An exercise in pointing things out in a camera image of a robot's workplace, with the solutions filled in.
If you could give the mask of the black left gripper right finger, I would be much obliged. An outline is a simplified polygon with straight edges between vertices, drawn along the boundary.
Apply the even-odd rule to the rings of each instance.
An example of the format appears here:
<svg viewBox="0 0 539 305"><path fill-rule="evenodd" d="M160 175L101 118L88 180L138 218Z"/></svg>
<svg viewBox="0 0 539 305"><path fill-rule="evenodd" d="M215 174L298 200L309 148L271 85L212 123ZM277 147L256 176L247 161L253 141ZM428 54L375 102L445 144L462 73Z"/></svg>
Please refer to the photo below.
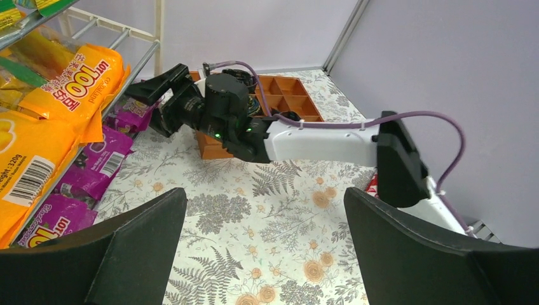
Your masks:
<svg viewBox="0 0 539 305"><path fill-rule="evenodd" d="M370 304L537 304L538 250L471 238L350 187L344 207Z"/></svg>

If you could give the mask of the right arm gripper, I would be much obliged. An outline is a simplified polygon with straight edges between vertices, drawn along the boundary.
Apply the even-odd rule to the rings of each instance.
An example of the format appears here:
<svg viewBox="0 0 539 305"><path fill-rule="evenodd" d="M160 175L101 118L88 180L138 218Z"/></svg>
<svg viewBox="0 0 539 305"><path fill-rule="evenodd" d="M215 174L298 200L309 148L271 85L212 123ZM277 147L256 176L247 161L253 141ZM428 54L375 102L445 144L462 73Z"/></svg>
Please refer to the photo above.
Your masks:
<svg viewBox="0 0 539 305"><path fill-rule="evenodd" d="M186 125L218 141L237 159L270 163L264 141L274 120L247 114L247 86L229 74L211 74L202 87L203 91L192 81L188 66L177 64L163 74L130 84L125 95L153 106L172 90L164 113L158 108L152 111L149 127L155 132L169 138Z"/></svg>

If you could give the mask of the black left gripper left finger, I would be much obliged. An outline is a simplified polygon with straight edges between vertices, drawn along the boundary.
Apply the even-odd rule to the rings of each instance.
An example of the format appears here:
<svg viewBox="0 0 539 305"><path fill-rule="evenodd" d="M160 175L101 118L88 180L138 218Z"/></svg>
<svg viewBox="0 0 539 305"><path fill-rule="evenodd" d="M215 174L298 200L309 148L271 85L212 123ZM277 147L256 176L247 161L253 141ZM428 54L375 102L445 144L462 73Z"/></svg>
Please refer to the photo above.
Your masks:
<svg viewBox="0 0 539 305"><path fill-rule="evenodd" d="M81 231L1 251L2 304L161 304L188 200L181 187Z"/></svg>

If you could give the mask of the purple grape candy bag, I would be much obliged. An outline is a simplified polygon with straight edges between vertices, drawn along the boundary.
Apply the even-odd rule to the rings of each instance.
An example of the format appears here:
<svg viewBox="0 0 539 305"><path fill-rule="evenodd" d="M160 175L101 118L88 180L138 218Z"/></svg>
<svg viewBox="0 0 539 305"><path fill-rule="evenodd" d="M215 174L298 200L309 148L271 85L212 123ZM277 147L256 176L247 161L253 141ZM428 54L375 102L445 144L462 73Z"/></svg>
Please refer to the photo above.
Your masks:
<svg viewBox="0 0 539 305"><path fill-rule="evenodd" d="M148 128L157 105L148 106L133 98L121 97L106 117L106 125L124 134L143 132Z"/></svg>
<svg viewBox="0 0 539 305"><path fill-rule="evenodd" d="M102 142L85 146L54 187L68 198L100 201L124 159L132 152L133 140L119 131L102 127Z"/></svg>

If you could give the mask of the orange mango candy bag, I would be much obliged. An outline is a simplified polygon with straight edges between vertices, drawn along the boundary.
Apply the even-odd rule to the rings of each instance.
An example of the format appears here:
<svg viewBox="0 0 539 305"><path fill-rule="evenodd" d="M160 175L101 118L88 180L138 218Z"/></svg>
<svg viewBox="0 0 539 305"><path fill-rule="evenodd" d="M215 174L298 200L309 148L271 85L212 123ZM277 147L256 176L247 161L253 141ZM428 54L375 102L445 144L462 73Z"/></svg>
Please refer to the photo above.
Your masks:
<svg viewBox="0 0 539 305"><path fill-rule="evenodd" d="M12 58L44 79L19 103L39 118L63 120L82 143L100 142L102 112L130 73L115 50L63 36L45 26L13 43Z"/></svg>

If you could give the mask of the green yellow candy bag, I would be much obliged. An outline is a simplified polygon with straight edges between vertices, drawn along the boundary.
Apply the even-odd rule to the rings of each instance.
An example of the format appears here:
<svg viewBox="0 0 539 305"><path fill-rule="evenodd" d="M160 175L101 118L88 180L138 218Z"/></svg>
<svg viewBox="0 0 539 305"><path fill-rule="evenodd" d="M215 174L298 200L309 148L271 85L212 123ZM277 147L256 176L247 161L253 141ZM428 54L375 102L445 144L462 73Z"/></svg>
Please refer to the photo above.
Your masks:
<svg viewBox="0 0 539 305"><path fill-rule="evenodd" d="M1 30L22 25L26 17L48 20L75 3L77 0L1 0Z"/></svg>

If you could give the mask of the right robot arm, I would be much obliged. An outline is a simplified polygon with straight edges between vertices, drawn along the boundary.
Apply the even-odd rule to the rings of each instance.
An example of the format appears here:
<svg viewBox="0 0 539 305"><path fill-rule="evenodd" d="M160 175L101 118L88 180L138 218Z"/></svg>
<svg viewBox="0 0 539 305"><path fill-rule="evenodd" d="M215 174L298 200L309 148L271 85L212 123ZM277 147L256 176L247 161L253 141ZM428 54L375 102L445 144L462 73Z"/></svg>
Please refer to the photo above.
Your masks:
<svg viewBox="0 0 539 305"><path fill-rule="evenodd" d="M382 178L379 197L397 208L421 201L444 205L452 215L448 228L467 236L473 229L448 202L442 183L445 170L433 180L403 119L418 116L454 120L439 112L386 113L359 123L309 122L295 112L287 116L268 109L266 116L249 116L250 96L267 106L263 83L253 69L252 84L222 73L226 62L204 64L194 81L186 65L178 64L147 81L129 85L125 94L153 107L151 127L165 137L188 126L218 141L233 157L249 163L293 159L339 161L377 169Z"/></svg>

